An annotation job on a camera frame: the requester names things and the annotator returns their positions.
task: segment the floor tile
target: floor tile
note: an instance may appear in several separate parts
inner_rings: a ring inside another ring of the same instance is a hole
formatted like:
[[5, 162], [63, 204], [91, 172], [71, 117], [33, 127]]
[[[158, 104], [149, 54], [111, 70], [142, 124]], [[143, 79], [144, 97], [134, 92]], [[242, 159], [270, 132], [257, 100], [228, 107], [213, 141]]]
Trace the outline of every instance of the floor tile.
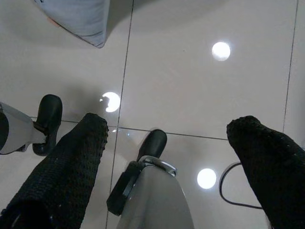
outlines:
[[305, 1], [300, 0], [289, 82], [285, 133], [305, 148]]
[[45, 94], [63, 100], [63, 119], [98, 113], [117, 125], [118, 110], [105, 112], [106, 92], [121, 95], [132, 0], [112, 4], [111, 32], [97, 49], [57, 28], [31, 2], [0, 2], [1, 101], [36, 117]]
[[296, 2], [135, 0], [120, 126], [226, 138], [254, 115], [282, 130]]
[[[145, 131], [120, 129], [112, 187], [127, 164], [136, 159], [146, 135]], [[168, 135], [161, 159], [177, 167], [177, 179], [185, 192], [196, 229], [268, 228], [262, 210], [233, 206], [219, 196], [218, 181], [222, 172], [233, 162], [239, 161], [227, 141]], [[197, 184], [197, 175], [204, 168], [213, 169], [217, 175], [215, 186], [207, 190]], [[223, 191], [229, 200], [259, 206], [241, 167], [228, 174]], [[107, 229], [115, 229], [118, 221], [119, 217], [110, 213]]]
[[[58, 133], [58, 140], [75, 126], [75, 123], [62, 122]], [[106, 199], [110, 190], [116, 137], [116, 134], [113, 132], [114, 129], [110, 128], [109, 131], [108, 143], [102, 156], [95, 186], [81, 226], [82, 229], [105, 228], [106, 225]], [[43, 158], [35, 155], [31, 146], [23, 153], [15, 152], [10, 155], [0, 156], [0, 209], [6, 208], [23, 182]]]

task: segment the gray cushion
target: gray cushion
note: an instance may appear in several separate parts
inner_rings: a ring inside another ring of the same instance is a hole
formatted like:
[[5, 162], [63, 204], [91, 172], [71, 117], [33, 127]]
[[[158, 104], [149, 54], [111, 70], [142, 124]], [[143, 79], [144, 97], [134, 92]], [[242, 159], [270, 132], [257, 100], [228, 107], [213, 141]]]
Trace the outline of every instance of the gray cushion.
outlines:
[[106, 41], [110, 0], [35, 0], [55, 22], [90, 44], [101, 48]]

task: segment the black mesh fabric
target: black mesh fabric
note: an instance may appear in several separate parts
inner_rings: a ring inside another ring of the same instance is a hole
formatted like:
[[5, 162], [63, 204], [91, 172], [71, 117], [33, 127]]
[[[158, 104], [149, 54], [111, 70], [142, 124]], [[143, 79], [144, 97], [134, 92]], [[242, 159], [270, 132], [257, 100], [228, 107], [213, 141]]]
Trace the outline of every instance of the black mesh fabric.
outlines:
[[276, 229], [305, 229], [305, 152], [255, 117], [233, 120], [228, 140]]
[[0, 228], [23, 210], [36, 216], [37, 221], [41, 214], [38, 211], [44, 210], [51, 228], [79, 229], [107, 136], [106, 121], [96, 114], [86, 114], [35, 167], [2, 212]]

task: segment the tile grout line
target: tile grout line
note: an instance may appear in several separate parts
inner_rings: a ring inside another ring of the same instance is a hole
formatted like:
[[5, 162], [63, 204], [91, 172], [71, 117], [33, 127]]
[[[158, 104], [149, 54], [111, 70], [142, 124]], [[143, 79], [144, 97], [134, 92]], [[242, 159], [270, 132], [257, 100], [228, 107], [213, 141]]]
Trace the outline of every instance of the tile grout line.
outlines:
[[[79, 123], [79, 122], [76, 122], [76, 121], [68, 121], [68, 120], [62, 120], [62, 122], [75, 123], [75, 124]], [[145, 131], [145, 132], [151, 131], [151, 130], [144, 130], [144, 129], [138, 129], [138, 128], [120, 127], [118, 125], [117, 126], [108, 125], [108, 127], [116, 128], [116, 129], [123, 129], [123, 130], [135, 130], [135, 131]], [[207, 137], [207, 136], [202, 136], [202, 135], [188, 135], [188, 134], [179, 134], [179, 133], [173, 133], [173, 132], [166, 132], [166, 133], [169, 134], [169, 135], [178, 135], [178, 136], [187, 136], [187, 137], [198, 137], [198, 138], [206, 138], [206, 139], [228, 141], [228, 139], [220, 138], [220, 137]]]
[[[136, 129], [136, 128], [128, 128], [128, 127], [118, 127], [119, 129], [123, 130], [136, 130], [136, 131], [145, 131], [149, 132], [151, 130], [144, 130], [144, 129]], [[214, 139], [214, 140], [223, 140], [228, 141], [226, 138], [220, 138], [220, 137], [206, 137], [206, 136], [200, 136], [200, 135], [187, 135], [187, 134], [178, 134], [178, 133], [172, 133], [172, 132], [166, 132], [169, 135], [178, 135], [178, 136], [187, 136], [187, 137], [198, 137], [198, 138], [206, 138], [206, 139]]]
[[[126, 48], [126, 56], [125, 56], [124, 71], [123, 71], [123, 81], [122, 81], [122, 89], [121, 89], [121, 102], [122, 102], [122, 96], [123, 96], [123, 91], [124, 91], [124, 81], [125, 81], [125, 75], [126, 75], [126, 66], [127, 66], [127, 58], [128, 58], [128, 50], [129, 50], [130, 33], [131, 33], [131, 28], [132, 28], [133, 7], [134, 7], [134, 0], [132, 0], [132, 10], [131, 10], [130, 22], [129, 22], [127, 48]], [[122, 104], [120, 105], [120, 108], [119, 108], [119, 116], [118, 116], [118, 122], [117, 122], [117, 127], [116, 127], [117, 130], [119, 128], [119, 123], [120, 123], [121, 107], [122, 107]], [[119, 131], [116, 131], [109, 194], [111, 193], [111, 188], [112, 188], [112, 179], [113, 179], [113, 170], [114, 170], [114, 161], [115, 161], [115, 154], [116, 154], [116, 146], [117, 146], [117, 142], [118, 142], [118, 134], [119, 134]], [[109, 211], [107, 211], [105, 229], [107, 229], [107, 226], [108, 226], [108, 215], [109, 215]]]
[[285, 122], [286, 122], [286, 113], [287, 113], [287, 104], [288, 104], [288, 95], [289, 95], [290, 75], [291, 75], [291, 68], [292, 68], [292, 58], [293, 58], [293, 51], [294, 51], [294, 44], [295, 44], [295, 28], [296, 28], [298, 6], [299, 6], [299, 0], [296, 1], [296, 9], [295, 9], [295, 26], [294, 26], [294, 33], [292, 36], [290, 66], [289, 66], [289, 73], [288, 73], [287, 93], [286, 93], [286, 102], [285, 102], [285, 111], [284, 111], [283, 132], [285, 130]]
[[[61, 120], [62, 122], [66, 122], [66, 123], [79, 123], [79, 122], [76, 122], [76, 121], [69, 121], [69, 120]], [[115, 127], [115, 128], [117, 128], [117, 126], [114, 126], [114, 125], [107, 125], [108, 127]]]

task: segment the black cable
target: black cable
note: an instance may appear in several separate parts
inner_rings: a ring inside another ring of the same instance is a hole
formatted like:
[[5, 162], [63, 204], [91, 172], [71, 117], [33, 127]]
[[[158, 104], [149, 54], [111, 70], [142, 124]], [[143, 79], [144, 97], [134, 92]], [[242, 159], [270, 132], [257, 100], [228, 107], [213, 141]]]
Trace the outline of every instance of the black cable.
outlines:
[[229, 165], [229, 166], [225, 169], [225, 171], [223, 172], [223, 174], [221, 175], [220, 181], [219, 181], [219, 194], [220, 194], [221, 198], [222, 198], [225, 202], [227, 202], [227, 203], [229, 203], [229, 204], [233, 204], [233, 205], [237, 205], [237, 206], [241, 206], [241, 207], [246, 207], [246, 208], [263, 209], [262, 207], [259, 207], [259, 206], [253, 206], [253, 205], [249, 205], [249, 204], [243, 204], [243, 203], [232, 202], [232, 201], [230, 201], [230, 200], [228, 200], [227, 198], [224, 197], [224, 195], [223, 195], [223, 183], [224, 183], [224, 179], [225, 179], [225, 177], [227, 176], [227, 174], [228, 174], [233, 168], [235, 168], [235, 167], [237, 167], [237, 166], [240, 166], [240, 165], [241, 165], [240, 162], [235, 162], [235, 163]]

